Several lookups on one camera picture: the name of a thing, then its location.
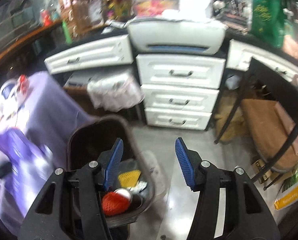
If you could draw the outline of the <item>red white plastic bag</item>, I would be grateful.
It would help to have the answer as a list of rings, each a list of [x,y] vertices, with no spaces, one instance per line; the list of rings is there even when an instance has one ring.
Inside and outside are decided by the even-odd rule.
[[[21,75],[17,80],[17,93],[26,95],[29,89],[29,78],[26,75]]]

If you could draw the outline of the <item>white three-drawer cabinet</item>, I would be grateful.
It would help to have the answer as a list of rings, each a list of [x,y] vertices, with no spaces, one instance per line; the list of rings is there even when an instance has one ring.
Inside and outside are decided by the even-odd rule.
[[[139,54],[136,61],[149,126],[206,129],[219,94],[225,59]]]

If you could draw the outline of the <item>plastic lined waste basket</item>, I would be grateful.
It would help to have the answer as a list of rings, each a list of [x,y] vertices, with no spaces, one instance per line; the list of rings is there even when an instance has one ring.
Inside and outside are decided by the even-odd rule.
[[[145,98],[137,80],[129,73],[94,78],[88,82],[87,93],[95,109],[110,112],[130,109]]]

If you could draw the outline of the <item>purple floral tablecloth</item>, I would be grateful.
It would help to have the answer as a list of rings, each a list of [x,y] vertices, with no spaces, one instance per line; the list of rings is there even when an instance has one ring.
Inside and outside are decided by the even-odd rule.
[[[67,165],[67,143],[73,132],[91,121],[88,115],[47,72],[29,77],[29,96],[19,112],[9,120],[0,122],[0,134],[16,127],[39,148],[52,152],[52,161],[45,169],[48,175],[58,167]],[[7,155],[0,150],[0,163]],[[0,184],[0,220],[13,234],[18,235],[21,224],[44,182],[35,169],[38,162],[24,167],[31,175],[20,181],[25,196],[20,200],[8,192],[13,178],[6,176]]]

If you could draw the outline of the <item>yellow packaging on floor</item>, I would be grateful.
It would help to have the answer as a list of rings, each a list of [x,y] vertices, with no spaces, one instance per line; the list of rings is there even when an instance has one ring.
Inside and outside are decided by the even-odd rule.
[[[275,210],[285,209],[298,201],[298,177],[286,179],[274,201]]]

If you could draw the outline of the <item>white wide drawer front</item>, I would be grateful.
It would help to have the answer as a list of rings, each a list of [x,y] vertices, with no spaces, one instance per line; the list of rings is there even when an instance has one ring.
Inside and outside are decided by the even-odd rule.
[[[47,57],[44,60],[50,74],[74,70],[131,64],[134,58],[128,35],[95,40]]]

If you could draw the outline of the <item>white printer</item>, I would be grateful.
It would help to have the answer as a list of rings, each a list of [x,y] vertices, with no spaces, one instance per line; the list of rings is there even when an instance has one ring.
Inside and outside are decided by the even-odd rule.
[[[217,20],[202,22],[137,18],[127,25],[132,44],[147,53],[214,55],[220,49],[227,26]]]

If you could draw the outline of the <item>green spray bottle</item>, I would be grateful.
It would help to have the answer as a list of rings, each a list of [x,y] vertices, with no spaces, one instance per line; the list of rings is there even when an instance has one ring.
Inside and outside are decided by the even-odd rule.
[[[62,21],[62,29],[63,29],[66,44],[71,44],[72,38],[71,38],[68,26],[65,21]]]

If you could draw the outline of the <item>orange wooden counter shelf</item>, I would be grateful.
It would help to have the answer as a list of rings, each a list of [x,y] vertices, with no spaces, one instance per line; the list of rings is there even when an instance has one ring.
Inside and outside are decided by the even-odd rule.
[[[52,22],[50,25],[39,27],[28,34],[20,38],[17,38],[15,42],[13,42],[0,53],[0,66],[4,64],[4,62],[7,61],[10,57],[17,54],[18,51],[20,51],[23,47],[27,46],[28,44],[31,44],[33,41],[50,33],[51,31],[60,27],[61,25],[62,21],[56,20],[55,22]]]

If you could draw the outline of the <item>pink plastic snack bag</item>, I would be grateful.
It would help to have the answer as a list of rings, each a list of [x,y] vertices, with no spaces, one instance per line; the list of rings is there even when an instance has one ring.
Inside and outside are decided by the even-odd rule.
[[[132,9],[136,16],[156,16],[165,10],[178,10],[179,0],[133,0]]]

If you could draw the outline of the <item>green shopping bag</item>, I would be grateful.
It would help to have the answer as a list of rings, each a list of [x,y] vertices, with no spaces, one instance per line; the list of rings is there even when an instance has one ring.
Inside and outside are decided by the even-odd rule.
[[[252,0],[252,35],[281,48],[285,22],[283,8],[283,0]]]

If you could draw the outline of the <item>wooden shelf rack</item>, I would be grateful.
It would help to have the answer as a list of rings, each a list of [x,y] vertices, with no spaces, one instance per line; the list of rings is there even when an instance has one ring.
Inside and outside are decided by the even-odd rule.
[[[73,32],[84,36],[104,27],[108,20],[128,20],[132,15],[132,0],[69,0],[69,18]]]

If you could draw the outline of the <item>red tin canister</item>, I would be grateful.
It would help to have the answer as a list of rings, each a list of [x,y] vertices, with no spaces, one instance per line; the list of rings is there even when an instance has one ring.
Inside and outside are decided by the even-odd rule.
[[[52,19],[51,19],[50,14],[47,10],[41,11],[41,20],[42,20],[42,24],[45,27],[52,24]]]

